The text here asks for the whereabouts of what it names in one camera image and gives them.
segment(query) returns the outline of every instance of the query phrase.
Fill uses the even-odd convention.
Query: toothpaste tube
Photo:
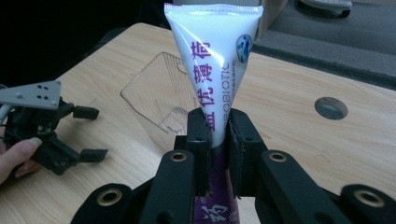
[[[212,132],[211,193],[196,198],[194,223],[239,223],[223,142],[263,7],[165,4],[164,12]]]

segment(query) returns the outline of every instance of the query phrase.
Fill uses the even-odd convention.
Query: gray surface
[[[289,53],[314,59],[311,63],[396,77],[396,6],[354,3],[350,15],[342,19],[338,11],[297,7],[296,2],[289,0],[263,38],[256,40],[263,54],[279,50],[286,60]]]

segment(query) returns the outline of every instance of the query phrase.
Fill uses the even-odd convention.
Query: human hand
[[[0,130],[0,136],[4,136],[4,128]],[[22,164],[16,171],[15,177],[20,177],[38,170],[41,165],[30,158],[42,144],[39,138],[22,140],[7,150],[7,146],[0,141],[0,185],[8,178],[11,171]]]

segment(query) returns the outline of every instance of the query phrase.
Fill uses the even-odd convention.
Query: desk surface
[[[100,110],[98,120],[67,117],[56,130],[70,147],[108,148],[104,161],[78,164],[62,176],[40,170],[0,188],[2,223],[69,223],[86,198],[108,183],[132,189],[152,178],[157,147],[120,97],[157,54],[178,56],[170,31],[136,24],[65,73],[62,97]],[[344,102],[341,120],[314,103]],[[396,92],[252,53],[233,107],[245,111],[271,149],[289,152],[323,188],[339,193],[362,183],[396,198]],[[259,223],[253,199],[239,201],[241,223]]]

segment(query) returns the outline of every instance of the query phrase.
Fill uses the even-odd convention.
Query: mounting hole
[[[315,109],[326,119],[343,119],[347,116],[347,106],[332,97],[322,97],[316,100]]]
[[[110,206],[117,203],[122,197],[119,189],[107,189],[99,194],[97,202],[102,206]]]
[[[320,224],[333,224],[334,220],[331,216],[324,213],[315,213],[315,219]]]
[[[365,203],[369,206],[372,207],[385,206],[384,200],[369,190],[359,189],[355,191],[354,195],[361,203]]]
[[[156,221],[159,224],[169,224],[172,223],[174,219],[174,215],[169,212],[169,211],[163,211],[160,214],[158,214]]]
[[[271,153],[271,154],[269,155],[269,157],[270,157],[270,159],[271,159],[272,161],[283,162],[283,161],[286,161],[286,160],[287,160],[287,158],[286,158],[283,154],[280,154],[280,153],[277,153],[277,152]]]
[[[187,156],[184,153],[177,152],[175,154],[172,154],[171,159],[172,161],[184,161],[187,159]]]

